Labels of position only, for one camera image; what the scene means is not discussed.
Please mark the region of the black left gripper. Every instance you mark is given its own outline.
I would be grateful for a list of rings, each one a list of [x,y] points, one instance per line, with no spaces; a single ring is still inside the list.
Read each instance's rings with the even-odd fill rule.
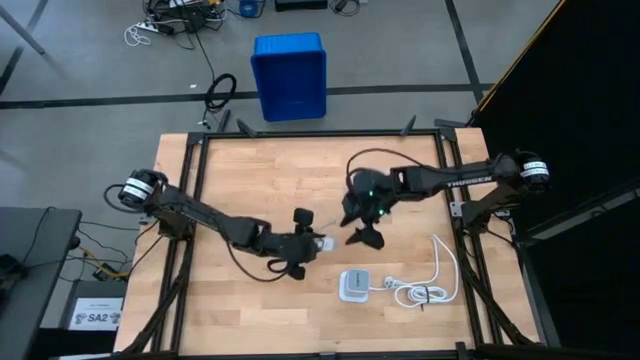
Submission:
[[[294,280],[305,278],[306,270],[302,265],[314,261],[321,253],[319,246],[325,243],[325,237],[320,236],[311,227],[313,220],[313,211],[296,208],[293,214],[293,233],[274,233],[269,222],[259,222],[259,255],[272,257],[272,260],[267,262],[267,269],[275,274],[271,281],[277,281],[284,276]]]

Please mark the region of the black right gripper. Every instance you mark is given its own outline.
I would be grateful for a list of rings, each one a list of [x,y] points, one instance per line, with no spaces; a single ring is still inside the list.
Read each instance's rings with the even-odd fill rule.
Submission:
[[[388,213],[382,198],[374,192],[348,192],[342,200],[342,207],[344,216],[340,221],[341,227],[345,227],[355,220],[360,220],[363,224],[378,223],[379,219]],[[356,243],[364,243],[374,249],[382,249],[385,245],[382,234],[377,230],[358,228],[345,241],[346,245]]]

